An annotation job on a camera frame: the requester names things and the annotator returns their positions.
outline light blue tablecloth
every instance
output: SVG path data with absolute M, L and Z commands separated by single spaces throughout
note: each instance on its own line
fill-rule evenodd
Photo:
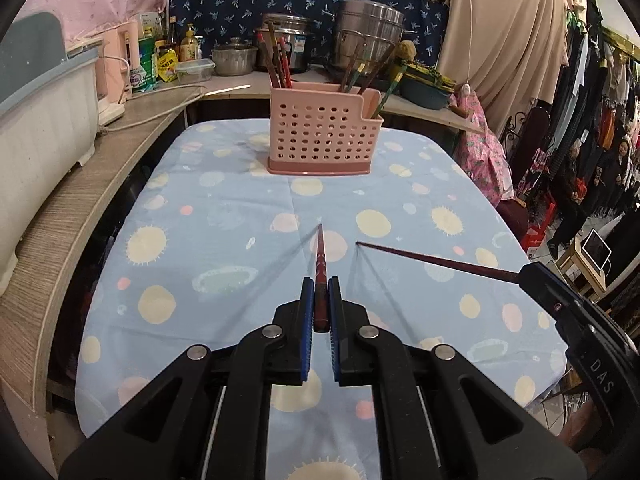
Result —
M 373 323 L 415 346 L 453 345 L 521 404 L 556 382 L 565 346 L 517 286 L 356 248 L 527 263 L 437 144 L 383 128 L 371 174 L 294 178 L 265 171 L 268 131 L 267 120 L 191 126 L 140 194 L 84 329 L 76 407 L 86 434 L 191 344 L 235 344 L 297 298 L 314 275 L 319 221 L 329 276 Z M 380 478 L 370 388 L 333 382 L 328 336 L 314 335 L 311 366 L 305 386 L 274 388 L 268 479 Z

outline yellow package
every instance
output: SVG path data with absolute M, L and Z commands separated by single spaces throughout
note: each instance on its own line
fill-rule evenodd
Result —
M 175 66 L 178 64 L 178 57 L 173 50 L 168 51 L 158 59 L 158 75 L 165 83 L 169 83 L 177 78 Z

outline stainless steel pot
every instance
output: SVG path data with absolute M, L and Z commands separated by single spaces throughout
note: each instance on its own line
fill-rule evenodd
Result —
M 379 63 L 390 44 L 397 45 L 405 31 L 404 14 L 393 7 L 369 0 L 340 2 L 334 33 L 334 66 L 347 69 L 350 57 L 359 43 L 365 47 L 356 66 L 367 61 L 363 74 L 370 73 Z
M 216 64 L 216 75 L 245 75 L 254 71 L 258 48 L 231 38 L 231 43 L 211 49 L 211 59 Z
M 306 72 L 308 60 L 305 56 L 306 40 L 310 36 L 309 25 L 311 20 L 302 16 L 293 16 L 290 14 L 263 14 L 262 26 L 256 28 L 255 32 L 261 32 L 264 41 L 267 44 L 267 51 L 270 56 L 273 55 L 271 47 L 271 38 L 269 35 L 269 22 L 273 22 L 273 28 L 276 34 L 276 41 L 280 41 L 280 37 L 284 38 L 284 42 L 289 51 L 289 69 L 292 73 Z M 265 60 L 262 54 L 258 53 L 256 68 L 259 70 L 267 70 Z

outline pink basket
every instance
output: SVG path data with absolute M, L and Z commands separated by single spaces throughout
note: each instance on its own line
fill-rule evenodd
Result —
M 370 116 L 380 92 L 339 85 L 294 82 L 271 89 L 268 169 L 276 174 L 353 175 L 369 173 L 382 118 Z

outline basket base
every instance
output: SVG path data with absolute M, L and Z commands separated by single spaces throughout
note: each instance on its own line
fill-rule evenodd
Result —
M 278 175 L 309 175 L 309 176 L 345 176 L 364 175 L 371 172 L 371 162 L 310 163 L 310 162 L 279 162 L 269 157 L 267 163 L 269 173 Z

